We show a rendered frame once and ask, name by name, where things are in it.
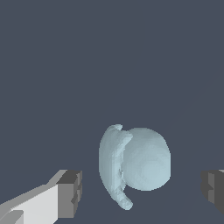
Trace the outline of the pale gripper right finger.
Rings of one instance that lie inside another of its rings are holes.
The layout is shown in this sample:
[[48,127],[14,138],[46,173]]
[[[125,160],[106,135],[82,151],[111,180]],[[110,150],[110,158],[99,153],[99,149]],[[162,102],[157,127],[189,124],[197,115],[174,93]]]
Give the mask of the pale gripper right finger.
[[202,171],[200,178],[203,196],[224,214],[224,170]]

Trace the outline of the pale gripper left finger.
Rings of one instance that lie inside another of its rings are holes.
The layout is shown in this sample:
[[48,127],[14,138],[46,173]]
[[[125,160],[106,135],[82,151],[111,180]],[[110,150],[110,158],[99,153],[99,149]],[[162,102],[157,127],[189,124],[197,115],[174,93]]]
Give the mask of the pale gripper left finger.
[[0,224],[55,224],[73,218],[82,195],[82,171],[59,170],[45,185],[0,205]]

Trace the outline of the pale blue rounded object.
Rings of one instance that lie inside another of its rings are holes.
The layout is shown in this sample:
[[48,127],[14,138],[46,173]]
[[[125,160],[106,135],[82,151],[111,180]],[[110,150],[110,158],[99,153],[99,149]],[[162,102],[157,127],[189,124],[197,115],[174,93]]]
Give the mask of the pale blue rounded object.
[[152,191],[171,177],[171,153],[165,139],[147,128],[107,128],[100,142],[99,173],[110,197],[124,210],[133,207],[124,189]]

